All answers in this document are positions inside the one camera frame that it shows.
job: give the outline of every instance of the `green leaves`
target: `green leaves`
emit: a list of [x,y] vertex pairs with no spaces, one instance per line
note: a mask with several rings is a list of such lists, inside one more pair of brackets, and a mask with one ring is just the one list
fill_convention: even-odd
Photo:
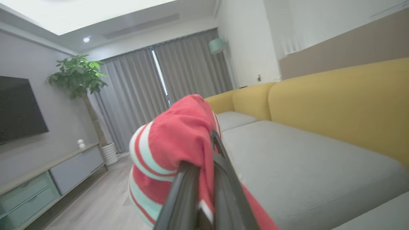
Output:
[[88,61],[88,55],[77,55],[57,61],[56,67],[60,67],[60,72],[56,72],[47,78],[52,85],[57,84],[69,90],[71,98],[81,97],[86,92],[99,92],[107,84],[100,79],[106,77],[100,72],[101,61]]

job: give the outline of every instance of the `mint green lamp shade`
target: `mint green lamp shade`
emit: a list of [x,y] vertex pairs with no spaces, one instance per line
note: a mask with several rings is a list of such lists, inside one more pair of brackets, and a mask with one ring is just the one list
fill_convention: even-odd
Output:
[[225,50],[225,42],[221,38],[216,38],[209,42],[209,50],[211,54],[218,54]]

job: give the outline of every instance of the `red striped towel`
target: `red striped towel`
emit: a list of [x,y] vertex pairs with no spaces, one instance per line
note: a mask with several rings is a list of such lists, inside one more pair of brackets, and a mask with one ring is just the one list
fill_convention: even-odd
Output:
[[[129,144],[134,162],[129,181],[130,199],[148,225],[154,226],[181,161],[201,168],[198,207],[213,223],[212,130],[220,134],[210,105],[200,95],[189,95],[133,135]],[[278,230],[265,210],[243,189],[261,229]]]

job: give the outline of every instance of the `air vent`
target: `air vent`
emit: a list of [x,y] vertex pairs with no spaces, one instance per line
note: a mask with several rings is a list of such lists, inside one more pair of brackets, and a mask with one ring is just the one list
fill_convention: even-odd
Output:
[[143,29],[152,28],[152,27],[164,24],[164,23],[173,22],[173,21],[176,21],[176,20],[179,20],[179,19],[180,19],[180,14],[173,14],[173,15],[170,15],[170,16],[167,16],[167,17],[164,17],[164,18],[159,18],[159,19],[155,19],[155,20],[152,20],[152,21],[147,21],[147,22],[144,22],[144,23],[141,23],[141,24],[137,24],[137,25],[125,28],[125,29],[120,29],[120,30],[117,30],[117,31],[114,31],[114,32],[103,34],[102,36],[104,36],[106,39],[113,39],[113,38],[116,38],[116,37],[119,37],[119,36],[123,36],[123,35],[126,35],[126,34],[137,32],[137,31],[140,31],[140,30],[143,30]]

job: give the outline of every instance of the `sofa backrest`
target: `sofa backrest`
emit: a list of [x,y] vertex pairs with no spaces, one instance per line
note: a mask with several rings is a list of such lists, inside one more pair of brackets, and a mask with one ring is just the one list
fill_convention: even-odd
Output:
[[227,91],[221,94],[207,97],[204,100],[210,104],[211,109],[216,114],[234,111],[232,97],[235,91],[236,90]]
[[232,96],[234,111],[256,117],[259,120],[271,120],[268,93],[274,84],[276,83],[269,82],[234,90]]
[[409,165],[409,58],[284,80],[270,89],[268,104],[274,122]]

